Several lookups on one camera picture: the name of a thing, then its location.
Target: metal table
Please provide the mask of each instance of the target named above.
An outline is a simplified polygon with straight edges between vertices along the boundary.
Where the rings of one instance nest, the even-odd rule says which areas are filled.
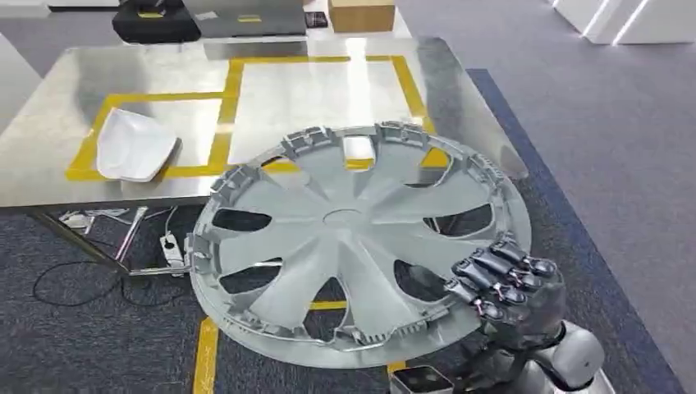
[[[153,181],[107,181],[94,169],[111,108],[154,117],[179,136]],[[171,273],[122,264],[144,206],[203,203],[225,169],[290,132],[389,120],[467,144],[511,177],[527,174],[441,39],[73,48],[0,134],[0,212],[26,212],[124,273]],[[48,213],[70,207],[141,208],[113,258]]]

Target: wheel cover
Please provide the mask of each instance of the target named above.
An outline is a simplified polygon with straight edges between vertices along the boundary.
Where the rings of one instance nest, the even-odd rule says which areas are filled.
[[[369,169],[346,170],[346,150],[370,151]],[[430,149],[448,156],[434,176],[421,168]],[[290,159],[300,171],[263,165]],[[419,179],[432,178],[414,187]],[[444,236],[424,218],[445,217],[489,204],[492,221],[465,236]],[[213,224],[218,211],[268,215],[257,231]],[[408,360],[460,340],[480,324],[449,296],[425,301],[397,284],[395,260],[441,278],[451,265],[502,233],[529,249],[524,201],[510,180],[480,153],[420,127],[385,122],[288,135],[252,162],[214,184],[187,242],[191,281],[206,314],[230,338],[262,355],[319,368],[363,368]],[[267,285],[230,293],[220,279],[256,263],[282,259]],[[310,303],[330,278],[347,309],[333,339],[312,338],[304,326]]]

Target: yellow tape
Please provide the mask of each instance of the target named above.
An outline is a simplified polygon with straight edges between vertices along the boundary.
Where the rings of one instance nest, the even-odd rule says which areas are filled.
[[[66,178],[71,181],[105,181],[92,168],[97,157],[97,139],[109,112],[122,103],[153,102],[153,101],[185,101],[221,99],[220,112],[217,119],[217,129],[204,166],[167,167],[159,174],[160,177],[189,177],[214,176],[221,174],[227,164],[227,155],[231,144],[231,124],[235,120],[237,103],[239,101],[243,62],[230,61],[229,71],[222,92],[188,92],[163,94],[109,94],[99,109],[92,129],[83,139],[82,145],[71,165],[67,168]]]
[[[389,55],[368,55],[365,60],[368,62],[391,62],[392,57]]]
[[[244,63],[340,63],[349,62],[348,56],[284,56],[284,57],[236,57]]]
[[[218,354],[218,327],[210,318],[200,324],[194,374],[194,394],[213,394],[215,361]]]
[[[138,12],[138,16],[144,19],[158,19],[164,17],[164,15],[159,12]]]
[[[373,158],[346,158],[346,161],[343,164],[344,164],[345,169],[348,171],[369,170],[374,164],[374,159]]]
[[[427,109],[420,97],[418,88],[410,73],[408,64],[402,56],[369,55],[365,57],[369,62],[391,61],[396,71],[397,78],[404,91],[406,103],[414,117],[423,119],[423,128],[428,133],[435,133],[434,127],[427,114]],[[236,117],[236,110],[241,94],[241,81],[246,63],[298,63],[298,62],[348,62],[347,56],[291,56],[291,57],[235,57],[229,62],[229,71],[225,80],[225,88],[222,92],[187,92],[165,94],[109,94],[99,109],[89,134],[83,139],[80,149],[66,169],[66,178],[72,181],[103,181],[105,178],[92,168],[97,156],[97,138],[103,123],[112,110],[121,103],[152,102],[152,101],[177,101],[177,100],[205,100],[221,99],[220,113],[217,120],[217,130],[213,137],[208,163],[204,166],[169,167],[160,176],[214,176],[222,173],[226,168],[227,157],[231,146],[232,125]],[[449,163],[447,155],[439,149],[431,149],[423,161],[421,167],[446,167]],[[346,168],[350,170],[368,169],[372,165],[372,159],[347,159]],[[300,169],[290,160],[277,160],[264,166],[268,172],[297,172]]]
[[[345,301],[315,301],[309,305],[309,310],[345,309],[347,305]]]
[[[222,92],[185,92],[185,93],[127,93],[109,94],[111,100],[118,103],[134,103],[142,101],[185,101],[222,99]]]
[[[237,21],[241,22],[241,23],[260,22],[261,16],[258,16],[258,15],[240,15],[237,17]]]
[[[398,361],[395,363],[387,364],[387,373],[392,373],[398,371],[399,369],[406,369],[405,361]]]
[[[404,91],[404,98],[406,99],[406,104],[409,106],[411,115],[420,117],[423,120],[423,129],[426,132],[429,134],[437,134],[433,122],[428,116],[428,109],[425,107],[420,97],[418,86],[415,84],[415,80],[413,75],[411,75],[405,57],[393,56],[391,57],[391,62],[394,65],[394,71],[396,72],[396,77],[399,79],[399,84],[401,84],[401,90]],[[440,149],[433,148],[425,154],[425,157],[420,162],[420,166],[423,168],[447,168],[449,163],[450,158],[447,153],[442,152]]]
[[[283,172],[298,172],[300,168],[287,158],[279,158],[263,166],[263,170],[268,173],[277,174]]]

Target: gray box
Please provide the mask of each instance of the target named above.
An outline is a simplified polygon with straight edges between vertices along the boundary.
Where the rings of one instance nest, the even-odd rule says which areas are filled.
[[[305,34],[302,0],[183,0],[203,37]]]

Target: gray carpet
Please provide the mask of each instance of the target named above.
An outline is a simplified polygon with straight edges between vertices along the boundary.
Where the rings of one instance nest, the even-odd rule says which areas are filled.
[[[601,289],[579,269],[575,246],[530,181],[518,183],[533,223],[533,252],[556,259],[568,281],[569,318],[592,329],[607,349],[607,374],[617,392],[652,392],[643,382],[632,355],[611,325],[599,300]],[[199,207],[180,209],[172,220],[178,236],[190,230]],[[146,222],[130,260],[162,263],[157,238],[164,217]],[[0,392],[51,390],[73,392],[190,392],[198,323],[203,317],[188,292],[188,279],[157,278],[134,282],[126,295],[152,303],[186,291],[170,305],[144,308],[129,305],[118,289],[88,305],[67,308],[43,305],[31,298],[35,278],[54,263],[84,259],[79,251],[23,216],[1,217],[0,254]],[[95,239],[117,243],[125,226],[99,219]],[[65,267],[45,277],[39,294],[53,301],[75,302],[108,288],[113,276],[99,266]],[[461,360],[449,348],[411,364],[432,363],[451,368]],[[308,369],[270,360],[220,336],[216,392],[304,393],[374,392],[387,390],[384,368],[360,371]]]
[[[543,0],[400,0],[485,68],[631,303],[696,393],[696,45],[593,46]]]

